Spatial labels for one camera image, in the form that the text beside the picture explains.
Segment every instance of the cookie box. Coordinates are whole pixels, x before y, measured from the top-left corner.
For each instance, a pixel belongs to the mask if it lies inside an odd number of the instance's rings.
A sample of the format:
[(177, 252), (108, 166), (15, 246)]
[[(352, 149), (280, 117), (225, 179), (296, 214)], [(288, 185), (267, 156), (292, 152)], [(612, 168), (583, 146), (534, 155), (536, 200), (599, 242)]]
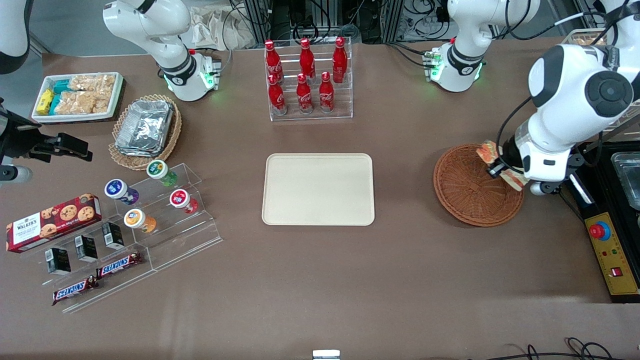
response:
[(86, 193), (7, 225), (6, 250), (24, 252), (100, 220), (98, 198)]
[[(104, 113), (89, 113), (89, 114), (75, 114), (75, 115), (40, 115), (37, 112), (37, 103), (42, 97), (42, 95), (47, 91), (48, 88), (53, 88), (54, 84), (59, 80), (71, 80), (74, 75), (114, 75), (115, 83), (113, 84), (113, 90), (111, 91), (111, 97), (109, 98), (109, 106), (107, 107), (107, 111)], [(109, 121), (118, 117), (116, 110), (118, 109), (119, 102), (122, 100), (120, 96), (122, 88), (124, 85), (124, 79), (119, 72), (91, 72), (85, 74), (68, 74), (68, 75), (50, 75), (46, 76), (42, 81), (42, 86), (40, 87), (40, 91), (38, 92), (38, 97), (36, 98), (36, 106), (33, 107), (33, 111), (31, 112), (31, 118), (41, 124), (44, 125), (53, 125), (53, 124), (79, 124), (83, 122), (98, 122), (98, 121)]]

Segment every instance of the clear acrylic display stand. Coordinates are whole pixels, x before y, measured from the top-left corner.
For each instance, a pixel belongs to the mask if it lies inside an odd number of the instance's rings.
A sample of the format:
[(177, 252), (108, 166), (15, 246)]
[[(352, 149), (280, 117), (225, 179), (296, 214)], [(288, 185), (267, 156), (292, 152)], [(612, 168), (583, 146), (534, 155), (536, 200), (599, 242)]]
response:
[[(158, 180), (151, 178), (132, 184), (130, 187), (140, 193), (140, 199), (132, 206), (116, 200), (116, 215), (108, 217), (102, 214), (102, 220), (96, 224), (21, 254), (22, 259), (39, 264), (36, 272), (40, 276), (40, 282), (53, 293), (76, 284), (89, 275), (95, 276), (97, 268), (140, 251), (143, 262), (99, 280), (98, 288), (84, 291), (56, 304), (62, 308), (63, 313), (78, 311), (222, 241), (216, 222), (205, 209), (200, 192), (195, 187), (202, 180), (185, 164), (172, 167), (172, 170), (178, 177), (174, 186), (165, 187)], [(169, 204), (169, 196), (178, 188), (185, 189), (198, 201), (198, 209), (193, 214), (186, 214)], [(124, 225), (123, 216), (133, 208), (142, 209), (147, 216), (156, 220), (156, 229), (152, 233), (145, 234), (139, 229), (130, 229)], [(125, 245), (123, 249), (114, 250), (105, 246), (102, 224), (106, 222), (120, 226)], [(91, 263), (78, 260), (74, 240), (79, 235), (94, 239), (98, 260)], [(69, 274), (56, 275), (47, 272), (44, 253), (51, 248), (65, 249), (68, 252), (71, 264)]]
[[(267, 92), (267, 106), (269, 107), (269, 116), (271, 121), (280, 120), (313, 120), (313, 119), (339, 119), (353, 117), (353, 52), (351, 48), (351, 38), (345, 38), (344, 48), (347, 52), (347, 72), (344, 75), (344, 81), (341, 84), (333, 83), (333, 51), (335, 50), (335, 37), (326, 37), (319, 39), (316, 44), (311, 45), (311, 51), (316, 59), (316, 82), (309, 84), (311, 87), (311, 96), (314, 103), (314, 111), (311, 114), (302, 114), (298, 108), (298, 74), (300, 73), (300, 45), (296, 43), (299, 40), (274, 40), (276, 51), (280, 55), (282, 62), (282, 71), (284, 72), (284, 83), (281, 85), (284, 93), (284, 101), (287, 105), (287, 113), (285, 115), (275, 115), (269, 94)], [(268, 76), (269, 70), (264, 65), (265, 75)], [(329, 114), (325, 114), (320, 110), (320, 75), (328, 71), (332, 74), (332, 83), (335, 101), (335, 109)], [(269, 83), (265, 76), (267, 90)]]

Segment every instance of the brown wicker basket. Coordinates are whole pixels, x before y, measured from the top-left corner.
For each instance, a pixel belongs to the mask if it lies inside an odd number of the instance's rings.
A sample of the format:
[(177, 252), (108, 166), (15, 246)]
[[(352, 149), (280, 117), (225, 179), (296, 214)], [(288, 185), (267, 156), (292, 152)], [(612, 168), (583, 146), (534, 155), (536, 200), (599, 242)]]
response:
[[(122, 165), (124, 167), (130, 168), (133, 170), (144, 171), (147, 169), (147, 165), (153, 160), (156, 160), (156, 159), (167, 160), (167, 158), (173, 151), (173, 148), (175, 147), (175, 143), (178, 142), (178, 137), (180, 136), (180, 129), (182, 127), (182, 116), (180, 115), (180, 111), (178, 110), (178, 106), (175, 104), (175, 102), (164, 95), (157, 95), (157, 94), (145, 95), (139, 98), (138, 100), (147, 100), (147, 101), (162, 100), (173, 105), (173, 117), (171, 119), (171, 128), (169, 128), (169, 133), (167, 134), (167, 141), (166, 141), (164, 150), (158, 157), (146, 158), (144, 156), (123, 155), (123, 154), (120, 154), (118, 149), (116, 149), (115, 142), (112, 144), (109, 144), (109, 153), (111, 154), (111, 158), (113, 159), (113, 161), (115, 161), (119, 165)], [(122, 127), (122, 122), (127, 117), (127, 113), (129, 112), (130, 108), (131, 108), (131, 104), (127, 106), (127, 108), (120, 114), (120, 117), (118, 117), (118, 121), (116, 122), (115, 126), (113, 127), (113, 131), (111, 132), (111, 134), (113, 134), (114, 140), (118, 137), (118, 133), (120, 132), (120, 128)]]
[(476, 154), (478, 147), (472, 143), (445, 152), (433, 171), (433, 186), (442, 206), (458, 220), (481, 227), (502, 225), (518, 213), (524, 194), (489, 176)]

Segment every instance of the small black box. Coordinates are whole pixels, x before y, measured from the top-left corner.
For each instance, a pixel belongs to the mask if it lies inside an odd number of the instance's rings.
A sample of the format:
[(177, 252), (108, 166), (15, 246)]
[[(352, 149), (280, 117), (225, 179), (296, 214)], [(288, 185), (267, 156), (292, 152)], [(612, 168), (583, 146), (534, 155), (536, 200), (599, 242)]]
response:
[(98, 260), (98, 251), (95, 249), (95, 241), (86, 236), (76, 236), (76, 255), (78, 260), (92, 262)]
[(65, 275), (71, 272), (69, 264), (69, 254), (63, 249), (49, 249), (44, 253), (47, 261), (47, 270), (50, 274)]
[(106, 247), (116, 250), (124, 247), (120, 226), (112, 222), (106, 222), (102, 225), (102, 234), (104, 235), (104, 244)]

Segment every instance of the bottle lid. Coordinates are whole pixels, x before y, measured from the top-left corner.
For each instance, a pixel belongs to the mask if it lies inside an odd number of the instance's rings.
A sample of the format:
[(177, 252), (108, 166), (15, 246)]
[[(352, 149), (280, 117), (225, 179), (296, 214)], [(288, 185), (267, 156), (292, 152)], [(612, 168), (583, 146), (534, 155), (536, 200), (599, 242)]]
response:
[(147, 216), (140, 209), (131, 209), (124, 215), (124, 223), (128, 227), (138, 228), (145, 223)]
[(128, 188), (129, 187), (124, 181), (120, 179), (114, 179), (104, 186), (104, 194), (112, 199), (119, 199), (127, 193)]
[(162, 160), (154, 160), (147, 165), (147, 175), (152, 179), (162, 179), (169, 173), (169, 167)]
[(175, 190), (171, 193), (171, 196), (169, 196), (169, 202), (171, 202), (171, 205), (178, 209), (187, 206), (190, 200), (191, 197), (189, 196), (189, 193), (183, 189)]

